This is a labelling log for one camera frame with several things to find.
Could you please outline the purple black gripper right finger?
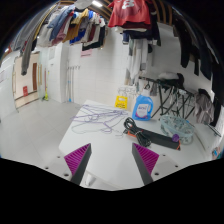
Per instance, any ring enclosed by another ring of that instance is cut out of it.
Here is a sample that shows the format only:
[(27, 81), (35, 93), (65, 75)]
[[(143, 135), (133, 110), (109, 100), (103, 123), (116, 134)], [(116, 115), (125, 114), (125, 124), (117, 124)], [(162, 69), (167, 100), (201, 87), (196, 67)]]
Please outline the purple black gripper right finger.
[(151, 176), (152, 171), (158, 161), (159, 155), (150, 149), (138, 145), (136, 143), (132, 144), (132, 155), (138, 167), (140, 176), (145, 185), (153, 182)]

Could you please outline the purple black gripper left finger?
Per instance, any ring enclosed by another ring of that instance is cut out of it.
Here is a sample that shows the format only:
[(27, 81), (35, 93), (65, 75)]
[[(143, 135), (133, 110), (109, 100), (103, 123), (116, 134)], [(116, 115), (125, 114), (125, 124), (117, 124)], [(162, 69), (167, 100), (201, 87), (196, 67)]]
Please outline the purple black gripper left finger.
[(86, 144), (64, 157), (65, 162), (72, 173), (72, 183), (76, 185), (81, 183), (91, 153), (91, 144)]

